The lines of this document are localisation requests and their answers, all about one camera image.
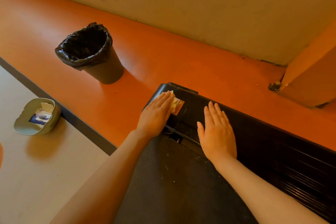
trash bag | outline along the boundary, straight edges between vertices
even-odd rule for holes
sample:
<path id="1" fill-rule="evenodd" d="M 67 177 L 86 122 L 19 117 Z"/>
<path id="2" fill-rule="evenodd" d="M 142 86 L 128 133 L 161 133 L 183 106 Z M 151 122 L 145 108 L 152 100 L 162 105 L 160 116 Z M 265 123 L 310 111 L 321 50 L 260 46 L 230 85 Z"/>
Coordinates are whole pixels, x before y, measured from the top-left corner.
<path id="1" fill-rule="evenodd" d="M 55 52 L 65 64 L 81 71 L 109 60 L 112 43 L 107 28 L 92 22 L 68 35 Z"/>

person's left hand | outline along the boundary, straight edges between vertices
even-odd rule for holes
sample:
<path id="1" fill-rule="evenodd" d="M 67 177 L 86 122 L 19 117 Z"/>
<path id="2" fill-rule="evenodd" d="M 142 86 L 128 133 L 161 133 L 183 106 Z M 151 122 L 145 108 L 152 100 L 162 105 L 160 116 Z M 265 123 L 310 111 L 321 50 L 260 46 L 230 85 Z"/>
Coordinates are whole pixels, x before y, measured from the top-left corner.
<path id="1" fill-rule="evenodd" d="M 149 139 L 158 136 L 172 111 L 171 103 L 174 98 L 175 95 L 170 91 L 161 93 L 142 111 L 136 130 Z"/>

white floor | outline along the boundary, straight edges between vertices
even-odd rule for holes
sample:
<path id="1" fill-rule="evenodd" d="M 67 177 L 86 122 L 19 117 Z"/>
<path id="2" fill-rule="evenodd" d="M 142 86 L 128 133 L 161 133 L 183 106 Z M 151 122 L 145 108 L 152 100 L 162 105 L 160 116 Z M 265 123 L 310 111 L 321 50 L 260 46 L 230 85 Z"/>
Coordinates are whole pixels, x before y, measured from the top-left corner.
<path id="1" fill-rule="evenodd" d="M 36 96 L 0 66 L 0 224 L 48 224 L 108 155 L 61 118 L 45 135 L 13 130 Z"/>

person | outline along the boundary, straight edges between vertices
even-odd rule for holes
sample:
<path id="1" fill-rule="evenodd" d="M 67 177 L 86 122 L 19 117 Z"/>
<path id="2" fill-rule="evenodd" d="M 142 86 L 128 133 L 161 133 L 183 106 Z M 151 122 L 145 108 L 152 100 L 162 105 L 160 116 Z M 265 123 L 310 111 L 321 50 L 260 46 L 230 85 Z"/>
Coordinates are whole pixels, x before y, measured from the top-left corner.
<path id="1" fill-rule="evenodd" d="M 51 224 L 112 223 L 134 167 L 151 138 L 164 128 L 174 94 L 162 93 L 141 113 L 137 128 L 73 195 Z M 218 104 L 204 108 L 205 129 L 198 134 L 206 157 L 231 184 L 259 224 L 327 223 L 296 200 L 267 183 L 237 160 L 232 127 Z"/>

forearm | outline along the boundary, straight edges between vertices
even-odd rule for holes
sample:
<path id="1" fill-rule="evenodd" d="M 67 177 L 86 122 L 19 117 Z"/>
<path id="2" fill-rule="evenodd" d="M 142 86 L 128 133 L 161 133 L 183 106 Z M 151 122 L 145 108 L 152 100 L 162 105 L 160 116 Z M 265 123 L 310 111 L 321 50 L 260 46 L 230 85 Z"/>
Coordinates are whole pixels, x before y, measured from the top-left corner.
<path id="1" fill-rule="evenodd" d="M 259 224 L 327 223 L 255 175 L 238 160 L 232 157 L 223 158 L 215 167 L 242 198 Z"/>
<path id="2" fill-rule="evenodd" d="M 149 141 L 132 131 L 123 144 L 74 194 L 51 224 L 111 223 L 127 191 L 137 160 Z"/>

